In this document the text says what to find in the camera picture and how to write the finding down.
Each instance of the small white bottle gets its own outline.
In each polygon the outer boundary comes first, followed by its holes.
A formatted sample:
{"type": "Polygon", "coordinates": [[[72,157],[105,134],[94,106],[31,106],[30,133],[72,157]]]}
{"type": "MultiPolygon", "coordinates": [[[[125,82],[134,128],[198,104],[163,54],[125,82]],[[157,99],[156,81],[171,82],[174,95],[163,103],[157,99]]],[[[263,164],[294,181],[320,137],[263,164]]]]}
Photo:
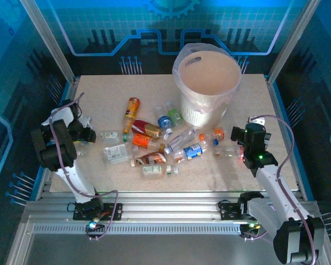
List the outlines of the small white bottle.
{"type": "Polygon", "coordinates": [[[149,165],[142,167],[142,175],[144,177],[148,176],[162,176],[164,174],[178,174],[178,166],[170,165],[149,165]]]}

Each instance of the workstation table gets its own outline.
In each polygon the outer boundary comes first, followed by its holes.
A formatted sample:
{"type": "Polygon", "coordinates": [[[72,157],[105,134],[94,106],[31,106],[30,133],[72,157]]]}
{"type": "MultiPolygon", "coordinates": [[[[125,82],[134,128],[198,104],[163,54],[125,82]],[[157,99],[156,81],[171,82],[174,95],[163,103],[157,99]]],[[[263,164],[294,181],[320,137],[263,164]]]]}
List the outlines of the workstation table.
{"type": "MultiPolygon", "coordinates": [[[[253,221],[221,220],[217,203],[222,199],[237,202],[243,191],[260,190],[270,201],[242,161],[204,153],[179,164],[177,175],[151,179],[142,178],[140,168],[129,162],[104,163],[100,132],[122,129],[130,97],[141,100],[138,118],[153,124],[155,106],[168,100],[179,105],[180,92],[172,75],[81,76],[68,97],[73,99],[83,92],[80,106],[83,115],[92,118],[98,138],[88,145],[86,156],[78,157],[78,165],[97,191],[119,191],[121,221],[112,223],[101,242],[88,242],[84,236],[87,222],[72,220],[73,214],[67,212],[68,203],[74,202],[73,194],[59,176],[45,169],[36,201],[27,202],[7,264],[104,264],[106,258],[110,264],[139,265],[281,264],[269,236],[254,242],[238,236],[240,225],[253,221]]],[[[250,116],[282,116],[278,106],[263,75],[243,75],[240,90],[219,124],[227,131],[221,144],[235,145],[229,140],[232,126],[243,128],[250,116]]],[[[272,133],[268,151],[281,163],[290,145],[287,131],[276,120],[267,119],[265,126],[272,133]]],[[[315,201],[303,201],[306,197],[295,155],[282,173],[301,204],[314,216],[321,216],[315,201]]],[[[103,198],[103,202],[113,203],[114,196],[103,198]]],[[[327,233],[317,264],[331,264],[327,233]]]]}
{"type": "MultiPolygon", "coordinates": [[[[131,167],[129,161],[114,165],[103,161],[103,148],[106,146],[100,137],[103,130],[122,130],[122,117],[130,97],[137,97],[141,106],[137,118],[157,124],[154,108],[165,106],[172,101],[180,106],[180,90],[172,75],[128,75],[128,76],[81,76],[76,97],[84,93],[80,106],[84,116],[92,118],[91,125],[97,133],[95,144],[87,146],[86,157],[78,157],[77,162],[87,180],[99,192],[109,190],[184,192],[184,191],[239,191],[262,190],[242,161],[215,158],[210,151],[192,161],[178,165],[179,173],[170,177],[141,177],[140,167],[131,167]]],[[[218,126],[226,130],[221,145],[236,145],[230,141],[233,126],[245,127],[250,116],[260,114],[275,115],[273,103],[263,75],[243,75],[238,93],[233,97],[224,117],[218,126]]],[[[278,163],[287,156],[286,146],[276,120],[267,119],[266,129],[271,133],[268,147],[278,163]]],[[[199,142],[194,139],[190,144],[199,142]]],[[[137,157],[149,151],[140,149],[137,157]]],[[[297,189],[296,177],[288,162],[282,173],[292,190],[297,189]]],[[[54,176],[50,192],[69,192],[59,176],[54,176]]]]}

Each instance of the bottle with red label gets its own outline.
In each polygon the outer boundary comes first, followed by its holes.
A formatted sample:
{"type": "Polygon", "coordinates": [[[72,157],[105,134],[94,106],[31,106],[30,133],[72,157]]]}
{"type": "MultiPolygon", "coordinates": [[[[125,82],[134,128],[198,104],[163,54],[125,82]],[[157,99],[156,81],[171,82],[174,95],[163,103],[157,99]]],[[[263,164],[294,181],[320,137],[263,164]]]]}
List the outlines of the bottle with red label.
{"type": "Polygon", "coordinates": [[[199,138],[201,141],[212,140],[214,145],[218,145],[218,142],[225,138],[225,131],[223,128],[214,128],[211,131],[199,134],[199,138]]]}
{"type": "Polygon", "coordinates": [[[164,144],[161,144],[155,139],[142,134],[135,134],[134,138],[132,139],[132,144],[144,149],[155,151],[163,151],[165,148],[164,144]]]}
{"type": "Polygon", "coordinates": [[[134,134],[143,134],[158,140],[163,136],[162,129],[143,120],[135,120],[131,130],[134,134]]]}

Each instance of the robotic arm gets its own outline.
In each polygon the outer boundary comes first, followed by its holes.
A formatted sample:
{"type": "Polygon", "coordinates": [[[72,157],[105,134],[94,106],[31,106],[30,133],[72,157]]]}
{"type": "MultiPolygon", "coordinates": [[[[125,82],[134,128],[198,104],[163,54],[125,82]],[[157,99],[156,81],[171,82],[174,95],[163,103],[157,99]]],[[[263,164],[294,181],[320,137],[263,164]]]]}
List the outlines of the robotic arm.
{"type": "Polygon", "coordinates": [[[96,134],[89,125],[90,118],[82,115],[78,103],[71,104],[69,107],[54,109],[52,113],[54,112],[56,113],[52,117],[52,126],[70,181],[60,166],[49,119],[43,122],[39,128],[31,131],[39,164],[55,172],[65,181],[76,198],[75,211],[89,220],[99,218],[104,210],[102,199],[94,198],[97,195],[96,190],[79,170],[76,162],[77,152],[73,143],[74,141],[95,142],[96,134]]]}
{"type": "Polygon", "coordinates": [[[266,151],[270,134],[266,133],[264,123],[263,118],[249,118],[245,129],[233,127],[231,140],[243,146],[243,162],[265,188],[274,208],[263,196],[256,195],[254,197],[258,198],[248,199],[239,207],[241,214],[250,215],[262,224],[274,239],[274,250],[281,263],[314,263],[312,249],[316,257],[322,251],[323,222],[311,216],[293,195],[283,176],[277,176],[277,160],[266,151]],[[313,238],[313,247],[306,224],[313,238]]]}

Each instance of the orange bottle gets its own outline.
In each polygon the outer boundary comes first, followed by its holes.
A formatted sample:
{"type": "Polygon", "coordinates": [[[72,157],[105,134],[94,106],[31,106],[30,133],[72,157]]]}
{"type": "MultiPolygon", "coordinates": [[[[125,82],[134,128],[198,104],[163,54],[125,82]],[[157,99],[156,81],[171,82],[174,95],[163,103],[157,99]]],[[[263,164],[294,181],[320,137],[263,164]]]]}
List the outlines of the orange bottle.
{"type": "Polygon", "coordinates": [[[155,151],[163,151],[165,148],[164,144],[160,144],[155,139],[142,134],[135,134],[134,139],[132,139],[132,144],[141,148],[155,151]]]}
{"type": "Polygon", "coordinates": [[[123,130],[122,133],[127,137],[129,130],[136,119],[136,113],[141,102],[138,98],[130,98],[127,104],[126,112],[122,120],[123,130]]]}

